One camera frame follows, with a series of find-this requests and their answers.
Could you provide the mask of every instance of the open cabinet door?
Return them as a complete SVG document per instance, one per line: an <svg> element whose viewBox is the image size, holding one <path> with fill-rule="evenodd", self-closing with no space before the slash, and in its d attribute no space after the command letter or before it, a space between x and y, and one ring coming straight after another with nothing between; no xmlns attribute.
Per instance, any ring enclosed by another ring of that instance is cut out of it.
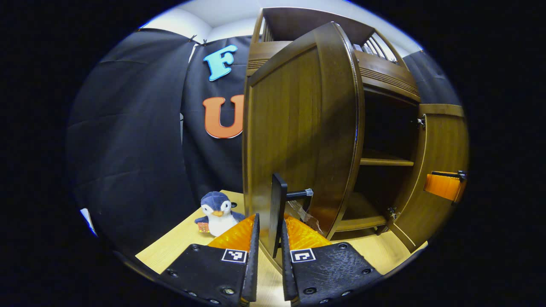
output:
<svg viewBox="0 0 546 307"><path fill-rule="evenodd" d="M357 59L334 22L299 37L247 79L245 212L259 213L266 250L276 245L268 240L270 231L279 231L270 227L273 173L284 178L288 192L313 189L307 212L327 237L353 189L363 130L364 89Z"/></svg>
<svg viewBox="0 0 546 307"><path fill-rule="evenodd" d="M425 115L426 127L419 132L419 158L407 181L410 184L399 195L407 201L402 202L403 205L396 210L396 217L387 223L410 252L440 230L456 209L454 199L425 190L427 177L433 172L466 172L468 168L468 130L462 108L450 106L460 109L460 115L435 114L438 112L431 111L433 106L419 106L420 113Z"/></svg>

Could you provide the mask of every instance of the orange letter u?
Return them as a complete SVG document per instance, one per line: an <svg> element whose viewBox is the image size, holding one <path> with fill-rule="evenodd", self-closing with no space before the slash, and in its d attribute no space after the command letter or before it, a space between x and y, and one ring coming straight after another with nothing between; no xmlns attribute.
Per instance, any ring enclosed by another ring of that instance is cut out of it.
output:
<svg viewBox="0 0 546 307"><path fill-rule="evenodd" d="M225 102L223 97L212 97L203 101L205 106L205 130L211 137L230 139L241 134L244 95L233 96L231 101L235 104L235 120L230 127L224 127L220 124L220 107Z"/></svg>

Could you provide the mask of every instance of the blue letter f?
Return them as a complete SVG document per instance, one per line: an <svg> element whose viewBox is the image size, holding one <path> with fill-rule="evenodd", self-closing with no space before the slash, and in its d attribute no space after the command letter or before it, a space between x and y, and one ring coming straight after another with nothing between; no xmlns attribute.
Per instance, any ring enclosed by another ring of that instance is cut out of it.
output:
<svg viewBox="0 0 546 307"><path fill-rule="evenodd" d="M212 54L207 55L203 62L207 62L210 68L209 81L214 81L222 76L229 74L232 71L231 68L224 66L226 64L233 64L233 55L230 52L237 50L237 46L229 45Z"/></svg>

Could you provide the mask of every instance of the cabinet top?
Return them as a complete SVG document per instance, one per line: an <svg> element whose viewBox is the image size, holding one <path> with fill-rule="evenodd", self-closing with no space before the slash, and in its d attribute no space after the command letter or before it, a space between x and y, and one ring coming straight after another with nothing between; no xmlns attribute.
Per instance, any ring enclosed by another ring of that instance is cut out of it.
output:
<svg viewBox="0 0 546 307"><path fill-rule="evenodd" d="M352 44L363 45L375 29L345 16L321 10L292 7L263 8L263 16L275 40L296 40L328 22L343 28Z"/></svg>

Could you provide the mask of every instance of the penguin plush toy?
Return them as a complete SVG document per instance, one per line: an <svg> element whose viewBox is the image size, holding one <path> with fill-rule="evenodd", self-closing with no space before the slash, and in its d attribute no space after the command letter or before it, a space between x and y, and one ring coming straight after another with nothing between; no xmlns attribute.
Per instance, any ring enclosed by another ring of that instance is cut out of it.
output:
<svg viewBox="0 0 546 307"><path fill-rule="evenodd" d="M195 220L195 223L208 223L209 231L215 237L245 219L243 214L232 212L232 203L221 192L209 192L201 199L201 208L206 215Z"/></svg>

